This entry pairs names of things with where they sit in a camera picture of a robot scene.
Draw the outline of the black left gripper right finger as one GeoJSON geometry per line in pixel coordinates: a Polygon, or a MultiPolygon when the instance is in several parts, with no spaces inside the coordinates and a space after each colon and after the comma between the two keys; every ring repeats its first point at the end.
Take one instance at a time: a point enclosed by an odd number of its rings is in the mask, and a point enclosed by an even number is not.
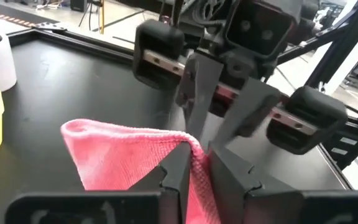
{"type": "Polygon", "coordinates": [[[216,144],[209,158],[222,223],[358,224],[358,191],[295,190],[216,144]]]}

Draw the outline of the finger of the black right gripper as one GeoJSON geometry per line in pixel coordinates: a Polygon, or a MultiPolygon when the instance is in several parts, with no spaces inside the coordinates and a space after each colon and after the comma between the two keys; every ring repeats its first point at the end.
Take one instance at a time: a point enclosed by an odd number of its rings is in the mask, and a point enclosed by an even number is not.
{"type": "Polygon", "coordinates": [[[212,143],[225,146],[236,136],[249,138],[280,102],[280,91],[250,78],[226,112],[212,143]]]}
{"type": "Polygon", "coordinates": [[[176,103],[184,112],[186,132],[197,139],[203,132],[223,68],[223,63],[197,52],[186,61],[176,103]]]}

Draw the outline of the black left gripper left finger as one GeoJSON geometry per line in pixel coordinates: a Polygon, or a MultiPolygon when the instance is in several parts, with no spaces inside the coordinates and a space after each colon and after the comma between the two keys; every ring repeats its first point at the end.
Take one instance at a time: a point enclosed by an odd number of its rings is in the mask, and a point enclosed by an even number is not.
{"type": "Polygon", "coordinates": [[[22,195],[9,204],[4,222],[185,223],[190,157],[190,145],[179,144],[126,191],[22,195]]]}

